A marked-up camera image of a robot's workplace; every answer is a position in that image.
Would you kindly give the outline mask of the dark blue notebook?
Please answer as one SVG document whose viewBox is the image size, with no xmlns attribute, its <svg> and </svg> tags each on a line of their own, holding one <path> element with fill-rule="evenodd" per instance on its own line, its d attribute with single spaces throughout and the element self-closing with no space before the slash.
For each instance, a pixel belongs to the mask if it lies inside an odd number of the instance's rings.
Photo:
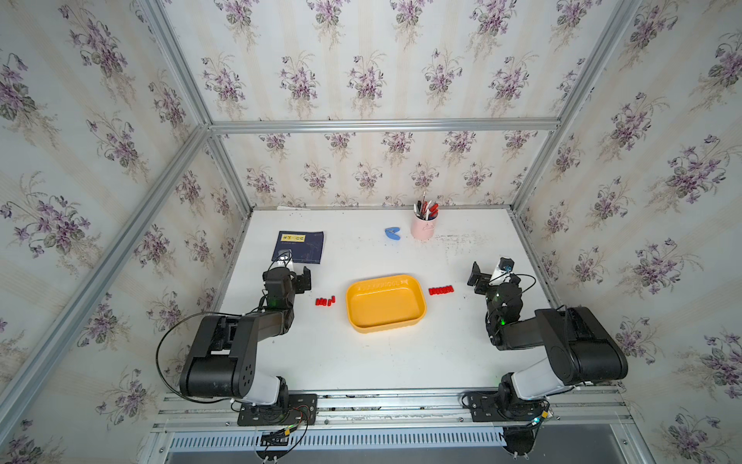
<svg viewBox="0 0 742 464">
<path fill-rule="evenodd" d="M 325 233 L 280 231 L 272 261 L 290 259 L 300 264 L 320 264 L 325 244 Z"/>
</svg>

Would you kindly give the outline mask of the yellow plastic storage box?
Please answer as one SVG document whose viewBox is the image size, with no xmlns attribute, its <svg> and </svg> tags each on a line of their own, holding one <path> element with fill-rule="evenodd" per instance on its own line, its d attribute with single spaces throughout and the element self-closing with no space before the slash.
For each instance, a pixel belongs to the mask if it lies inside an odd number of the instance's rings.
<svg viewBox="0 0 742 464">
<path fill-rule="evenodd" d="M 410 275 L 357 281 L 346 292 L 346 304 L 349 323 L 361 334 L 413 326 L 427 313 L 422 288 Z"/>
</svg>

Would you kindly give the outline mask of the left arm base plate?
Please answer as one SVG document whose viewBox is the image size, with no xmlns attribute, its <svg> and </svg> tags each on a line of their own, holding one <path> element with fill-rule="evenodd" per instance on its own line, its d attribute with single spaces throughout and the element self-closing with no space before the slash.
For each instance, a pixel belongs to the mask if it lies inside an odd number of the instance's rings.
<svg viewBox="0 0 742 464">
<path fill-rule="evenodd" d="M 289 394 L 284 404 L 242 405 L 238 413 L 237 425 L 314 425 L 318 412 L 317 394 Z"/>
</svg>

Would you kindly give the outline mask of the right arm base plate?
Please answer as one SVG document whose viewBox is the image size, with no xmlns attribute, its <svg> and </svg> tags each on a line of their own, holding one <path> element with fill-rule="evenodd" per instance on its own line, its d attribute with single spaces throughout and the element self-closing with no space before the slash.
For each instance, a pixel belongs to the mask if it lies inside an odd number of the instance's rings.
<svg viewBox="0 0 742 464">
<path fill-rule="evenodd" d="M 550 409 L 546 399 L 523 400 L 497 391 L 464 392 L 461 404 L 475 423 L 540 423 Z"/>
</svg>

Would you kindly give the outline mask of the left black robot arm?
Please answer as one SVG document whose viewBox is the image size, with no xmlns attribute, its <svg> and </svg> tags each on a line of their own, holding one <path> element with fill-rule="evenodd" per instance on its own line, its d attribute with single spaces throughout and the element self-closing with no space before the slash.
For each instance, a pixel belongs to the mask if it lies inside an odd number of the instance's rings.
<svg viewBox="0 0 742 464">
<path fill-rule="evenodd" d="M 179 393 L 188 399 L 231 399 L 253 406 L 288 407 L 289 392 L 280 376 L 257 367 L 258 344 L 283 336 L 295 319 L 295 299 L 311 289 L 311 272 L 287 267 L 263 273 L 264 295 L 244 315 L 205 316 L 185 358 Z"/>
</svg>

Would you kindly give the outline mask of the blue plastic clip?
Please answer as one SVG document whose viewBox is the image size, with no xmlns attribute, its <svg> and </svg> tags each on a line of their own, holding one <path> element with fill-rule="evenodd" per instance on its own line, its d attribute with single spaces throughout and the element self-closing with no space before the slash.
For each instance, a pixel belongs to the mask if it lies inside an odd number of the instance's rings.
<svg viewBox="0 0 742 464">
<path fill-rule="evenodd" d="M 399 227 L 388 227 L 385 229 L 385 234 L 388 239 L 391 239 L 393 241 L 400 241 L 401 236 L 399 235 L 400 228 Z"/>
</svg>

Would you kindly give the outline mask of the pink pen cup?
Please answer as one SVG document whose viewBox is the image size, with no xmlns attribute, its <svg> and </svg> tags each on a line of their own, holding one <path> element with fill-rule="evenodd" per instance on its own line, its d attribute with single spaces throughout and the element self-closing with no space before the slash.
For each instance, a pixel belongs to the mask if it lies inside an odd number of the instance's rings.
<svg viewBox="0 0 742 464">
<path fill-rule="evenodd" d="M 414 239 L 427 241 L 434 235 L 438 216 L 439 204 L 430 201 L 419 201 L 414 206 L 414 219 L 411 234 Z"/>
</svg>

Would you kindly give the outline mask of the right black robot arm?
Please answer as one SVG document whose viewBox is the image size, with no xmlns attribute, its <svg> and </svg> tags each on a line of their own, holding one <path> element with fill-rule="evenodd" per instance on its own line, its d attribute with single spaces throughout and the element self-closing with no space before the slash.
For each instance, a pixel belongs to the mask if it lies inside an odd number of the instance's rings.
<svg viewBox="0 0 742 464">
<path fill-rule="evenodd" d="M 507 373 L 498 386 L 504 404 L 541 400 L 584 383 L 624 379 L 628 361 L 614 338 L 587 307 L 537 309 L 523 319 L 523 274 L 502 259 L 497 275 L 471 266 L 467 286 L 485 298 L 485 329 L 500 351 L 542 347 L 546 358 L 518 372 Z"/>
</svg>

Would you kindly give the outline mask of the aluminium front rail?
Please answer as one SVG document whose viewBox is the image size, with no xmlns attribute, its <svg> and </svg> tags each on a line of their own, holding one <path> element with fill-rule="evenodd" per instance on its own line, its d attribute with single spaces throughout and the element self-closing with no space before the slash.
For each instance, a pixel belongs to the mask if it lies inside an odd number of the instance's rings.
<svg viewBox="0 0 742 464">
<path fill-rule="evenodd" d="M 577 443 L 604 427 L 609 448 L 627 462 L 643 455 L 643 439 L 615 387 L 578 387 L 551 396 L 539 419 L 479 419 L 478 401 L 462 389 L 317 391 L 303 409 L 312 425 L 289 419 L 294 431 L 279 437 L 282 425 L 257 425 L 228 405 L 189 405 L 175 396 L 160 404 L 145 439 L 141 463 L 164 463 L 177 452 L 247 452 L 251 456 L 301 450 L 384 450 L 414 448 L 497 447 L 509 428 L 528 428 L 540 444 L 549 432 L 578 429 Z"/>
</svg>

